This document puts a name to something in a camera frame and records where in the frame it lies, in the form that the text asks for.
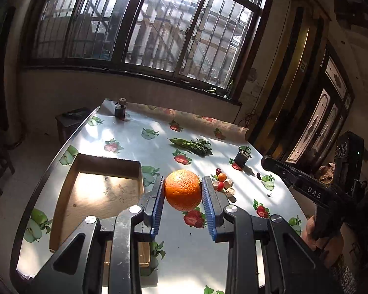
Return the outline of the large beige sugarcane chunk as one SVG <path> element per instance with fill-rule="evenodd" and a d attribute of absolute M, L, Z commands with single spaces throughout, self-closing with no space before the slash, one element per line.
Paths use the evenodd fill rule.
<path fill-rule="evenodd" d="M 228 189 L 231 188 L 233 186 L 233 180 L 230 178 L 227 178 L 224 180 L 224 188 Z"/>

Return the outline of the orange tangerine with stem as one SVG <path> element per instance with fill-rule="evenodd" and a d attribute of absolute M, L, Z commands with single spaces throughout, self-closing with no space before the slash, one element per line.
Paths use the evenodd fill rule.
<path fill-rule="evenodd" d="M 193 172 L 180 169 L 165 179 L 165 197 L 176 210 L 186 212 L 195 209 L 202 198 L 201 182 Z"/>

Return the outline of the tall beige sugarcane piece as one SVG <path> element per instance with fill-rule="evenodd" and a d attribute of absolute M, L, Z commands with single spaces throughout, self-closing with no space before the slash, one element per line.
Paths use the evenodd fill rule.
<path fill-rule="evenodd" d="M 217 190 L 217 191 L 220 191 L 219 184 L 220 184 L 220 182 L 219 182 L 219 181 L 213 181 L 213 187 L 214 187 L 214 189 L 215 189 L 215 190 Z"/>

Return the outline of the round beige sugarcane slice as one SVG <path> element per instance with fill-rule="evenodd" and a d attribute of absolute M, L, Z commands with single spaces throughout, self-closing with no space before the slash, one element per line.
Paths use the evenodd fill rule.
<path fill-rule="evenodd" d="M 235 195 L 235 190 L 233 188 L 226 188 L 224 190 L 224 193 L 227 196 L 227 198 L 231 198 L 232 196 Z"/>

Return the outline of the red cherry tomato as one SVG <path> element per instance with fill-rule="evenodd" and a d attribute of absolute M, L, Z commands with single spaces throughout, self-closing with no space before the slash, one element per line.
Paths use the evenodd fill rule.
<path fill-rule="evenodd" d="M 219 181 L 217 185 L 217 191 L 222 191 L 224 189 L 224 182 Z"/>

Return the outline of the small orange kumquat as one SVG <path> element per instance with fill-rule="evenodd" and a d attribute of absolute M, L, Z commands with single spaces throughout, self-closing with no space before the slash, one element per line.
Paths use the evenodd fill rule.
<path fill-rule="evenodd" d="M 223 172 L 222 173 L 220 173 L 220 174 L 218 174 L 218 180 L 219 181 L 224 181 L 224 180 L 226 180 L 227 179 L 227 175 L 226 174 L 224 174 Z"/>

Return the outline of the black plant pot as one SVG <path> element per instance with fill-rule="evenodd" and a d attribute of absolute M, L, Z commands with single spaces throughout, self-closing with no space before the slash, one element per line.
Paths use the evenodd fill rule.
<path fill-rule="evenodd" d="M 246 145 L 239 146 L 238 153 L 234 159 L 235 164 L 241 169 L 244 168 L 248 159 L 251 158 L 250 153 L 251 148 L 249 146 Z"/>

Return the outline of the brown cardboard tray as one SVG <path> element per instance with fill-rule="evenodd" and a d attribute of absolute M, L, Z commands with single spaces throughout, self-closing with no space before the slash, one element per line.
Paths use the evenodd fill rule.
<path fill-rule="evenodd" d="M 62 185 L 50 232 L 55 252 L 86 218 L 117 216 L 144 194 L 138 161 L 78 154 Z"/>

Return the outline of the green leafy vegetable bunch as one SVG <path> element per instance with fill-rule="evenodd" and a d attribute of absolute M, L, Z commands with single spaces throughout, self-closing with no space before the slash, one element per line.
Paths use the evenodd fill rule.
<path fill-rule="evenodd" d="M 181 138 L 171 138 L 169 141 L 171 144 L 201 157 L 213 154 L 211 143 L 205 139 L 186 140 Z"/>

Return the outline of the small dark jar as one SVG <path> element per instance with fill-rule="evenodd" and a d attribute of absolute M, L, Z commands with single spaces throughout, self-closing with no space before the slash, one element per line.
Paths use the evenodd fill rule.
<path fill-rule="evenodd" d="M 126 112 L 126 99 L 120 98 L 118 102 L 115 104 L 114 115 L 119 120 L 125 120 L 125 112 Z"/>

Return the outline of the wooden door with glass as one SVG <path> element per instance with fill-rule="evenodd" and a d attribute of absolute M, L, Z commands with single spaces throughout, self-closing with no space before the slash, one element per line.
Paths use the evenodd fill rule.
<path fill-rule="evenodd" d="M 330 152 L 355 98 L 346 70 L 331 42 L 318 72 L 310 108 L 304 112 L 301 136 L 282 160 L 298 169 L 317 169 Z"/>

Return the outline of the black remote control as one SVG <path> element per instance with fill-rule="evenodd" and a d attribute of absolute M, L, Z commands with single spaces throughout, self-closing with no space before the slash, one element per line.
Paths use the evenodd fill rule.
<path fill-rule="evenodd" d="M 90 113 L 88 108 L 78 108 L 76 110 L 67 111 L 62 114 L 63 118 L 68 118 L 71 120 L 83 120 Z"/>

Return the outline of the dark wooden stool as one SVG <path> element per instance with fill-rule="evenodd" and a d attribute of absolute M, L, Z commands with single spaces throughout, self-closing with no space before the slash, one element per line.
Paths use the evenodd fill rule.
<path fill-rule="evenodd" d="M 65 144 L 68 138 L 73 134 L 74 131 L 76 131 L 76 129 L 84 120 L 85 118 L 83 120 L 71 120 L 68 118 L 63 118 L 62 113 L 56 116 L 58 137 L 61 145 Z"/>

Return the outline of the barred window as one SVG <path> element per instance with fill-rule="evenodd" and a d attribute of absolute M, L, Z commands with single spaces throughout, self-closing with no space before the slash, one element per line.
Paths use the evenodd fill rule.
<path fill-rule="evenodd" d="M 239 99 L 273 0 L 33 0 L 21 62 Z"/>

